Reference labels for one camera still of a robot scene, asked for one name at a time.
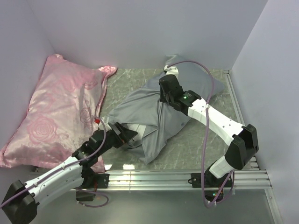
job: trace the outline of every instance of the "gray cloth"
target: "gray cloth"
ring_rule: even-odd
[[[211,89],[211,80],[208,74],[191,63],[178,68],[178,80],[183,90],[192,90],[203,98],[207,98],[206,91]],[[127,98],[108,114],[109,123],[119,122],[124,126],[129,124],[145,125],[141,140],[134,142],[129,149],[146,164],[153,161],[167,140],[177,134],[190,120],[182,112],[175,111],[171,106],[159,101],[159,79],[165,74],[149,80],[143,87],[131,92]],[[214,80],[214,94],[222,91],[224,85]]]

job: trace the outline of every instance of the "purple cable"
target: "purple cable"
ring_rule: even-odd
[[[88,205],[88,204],[84,204],[82,202],[78,202],[79,204],[85,206],[85,207],[88,207],[88,208],[100,208],[100,207],[104,207],[105,205],[108,204],[109,202],[109,198],[107,195],[105,195],[104,193],[101,193],[101,192],[94,192],[94,191],[89,191],[89,190],[83,190],[83,189],[80,189],[80,188],[75,188],[77,191],[81,191],[81,192],[86,192],[86,193],[90,193],[90,194],[94,194],[94,195],[101,195],[103,196],[104,198],[106,198],[106,202],[101,204],[101,205]]]
[[[103,147],[103,145],[104,145],[104,143],[105,143],[105,140],[106,140],[106,128],[105,128],[105,125],[104,125],[104,122],[103,122],[101,119],[100,119],[100,122],[102,123],[103,128],[104,128],[104,139],[103,139],[102,144],[100,145],[100,147],[99,147],[94,153],[92,153],[91,155],[89,155],[88,157],[83,158],[83,159],[78,160],[78,161],[75,161],[75,162],[72,162],[72,163],[70,163],[70,164],[67,164],[67,165],[65,166],[65,168],[68,168],[68,167],[70,167],[70,166],[72,166],[72,165],[74,165],[74,164],[76,164],[76,163],[80,163],[80,162],[82,162],[82,161],[84,161],[84,160],[88,160],[89,158],[91,158],[92,156],[96,155],[96,154],[100,151],[100,149]],[[39,181],[37,182],[37,184],[42,183],[43,181],[47,180],[49,177],[53,176],[54,174],[58,173],[58,172],[61,171],[61,170],[63,170],[63,168],[59,168],[59,169],[53,171],[52,173],[46,175],[44,178],[42,178],[41,180],[39,180]],[[7,205],[8,203],[10,203],[12,200],[14,200],[15,198],[17,198],[18,196],[20,196],[20,195],[24,194],[25,192],[27,192],[27,191],[33,189],[34,187],[35,187],[34,185],[31,185],[30,187],[28,187],[28,188],[26,188],[26,189],[20,191],[19,193],[15,194],[15,195],[12,196],[11,198],[9,198],[7,201],[5,201],[3,204],[1,204],[1,205],[0,205],[0,209],[2,209],[5,205]]]
[[[215,84],[214,84],[213,75],[211,74],[211,72],[209,71],[209,69],[206,66],[204,66],[203,64],[201,64],[197,61],[194,61],[194,60],[186,60],[186,61],[181,61],[181,62],[170,64],[167,67],[169,68],[169,67],[174,66],[176,64],[186,63],[186,62],[195,63],[195,64],[199,65],[200,67],[204,68],[206,70],[206,72],[208,73],[208,75],[210,76],[211,81],[212,81],[212,90],[211,90],[211,94],[208,96],[208,98],[206,100],[206,104],[208,104],[211,100],[212,95],[213,95]],[[235,182],[235,173],[234,173],[234,171],[231,171],[228,174],[225,181],[223,182],[223,184],[219,188],[216,197],[213,199],[213,201],[211,203],[207,203],[206,198],[205,198],[205,153],[206,153],[206,143],[207,143],[208,136],[209,136],[209,110],[206,110],[206,133],[205,133],[205,138],[204,138],[204,141],[203,141],[203,149],[202,149],[202,156],[201,156],[201,186],[202,186],[201,187],[201,197],[202,197],[202,200],[204,202],[205,207],[206,208],[211,208],[214,205],[214,203],[216,202],[216,200],[218,199],[218,197],[219,197],[221,191],[223,190],[224,185],[228,181],[229,177],[233,174],[233,176],[234,176],[233,177],[233,183],[232,183],[232,187],[229,191],[229,194],[225,198],[223,198],[220,202],[217,202],[217,203],[223,202],[231,194],[231,192],[233,190],[233,187],[234,187],[234,182]]]

